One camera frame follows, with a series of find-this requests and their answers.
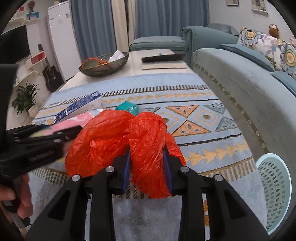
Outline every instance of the refrigerator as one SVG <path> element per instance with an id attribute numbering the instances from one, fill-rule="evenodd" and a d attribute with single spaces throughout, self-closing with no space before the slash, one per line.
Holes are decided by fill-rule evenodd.
<path id="1" fill-rule="evenodd" d="M 54 54 L 64 81 L 67 81 L 79 72 L 81 65 L 69 1 L 48 8 L 48 19 Z"/>

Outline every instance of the black television screen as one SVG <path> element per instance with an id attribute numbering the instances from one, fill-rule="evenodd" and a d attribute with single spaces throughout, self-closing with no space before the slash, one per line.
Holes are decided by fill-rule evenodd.
<path id="1" fill-rule="evenodd" d="M 15 64 L 30 55 L 26 25 L 0 37 L 0 64 Z"/>

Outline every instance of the sofa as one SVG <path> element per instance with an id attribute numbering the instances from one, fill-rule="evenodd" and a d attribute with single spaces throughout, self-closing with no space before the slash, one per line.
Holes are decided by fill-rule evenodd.
<path id="1" fill-rule="evenodd" d="M 206 82 L 229 110 L 242 131 L 254 159 L 258 160 L 268 152 L 280 156 L 289 169 L 294 187 L 296 81 L 281 72 L 294 85 L 293 92 L 284 82 L 272 76 L 274 72 L 246 57 L 218 48 L 217 46 L 223 42 L 221 39 L 224 38 L 224 33 L 211 32 L 210 34 L 215 34 L 215 39 L 210 41 L 205 32 L 206 30 L 203 32 L 202 40 L 194 40 L 198 41 L 199 45 L 198 50 L 192 54 L 193 71 Z M 284 220 L 292 212 L 295 201 L 296 190 L 292 188 L 291 203 Z"/>
<path id="2" fill-rule="evenodd" d="M 235 29 L 225 24 L 209 24 L 210 27 L 223 30 L 216 30 L 210 27 L 189 26 L 182 29 L 181 36 L 152 36 L 137 38 L 130 45 L 130 51 L 149 49 L 170 49 L 174 53 L 186 54 L 184 62 L 191 68 L 192 53 L 200 48 L 215 47 L 220 44 L 237 43 L 238 37 Z"/>

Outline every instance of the laundry basket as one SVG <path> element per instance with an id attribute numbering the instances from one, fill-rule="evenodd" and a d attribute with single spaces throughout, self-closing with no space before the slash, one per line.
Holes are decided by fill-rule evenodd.
<path id="1" fill-rule="evenodd" d="M 256 162 L 262 178 L 267 207 L 267 227 L 270 235 L 282 222 L 292 195 L 289 170 L 284 161 L 276 154 L 263 155 Z"/>

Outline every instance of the guitar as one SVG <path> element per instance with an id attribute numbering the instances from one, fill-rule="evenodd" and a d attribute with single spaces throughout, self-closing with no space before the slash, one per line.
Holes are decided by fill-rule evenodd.
<path id="1" fill-rule="evenodd" d="M 41 44 L 38 44 L 38 48 L 40 51 L 43 51 L 43 47 Z M 46 87 L 49 91 L 54 92 L 64 83 L 64 80 L 61 76 L 61 73 L 57 71 L 55 66 L 50 67 L 50 64 L 46 57 L 45 61 L 47 65 L 42 73 L 45 78 Z"/>

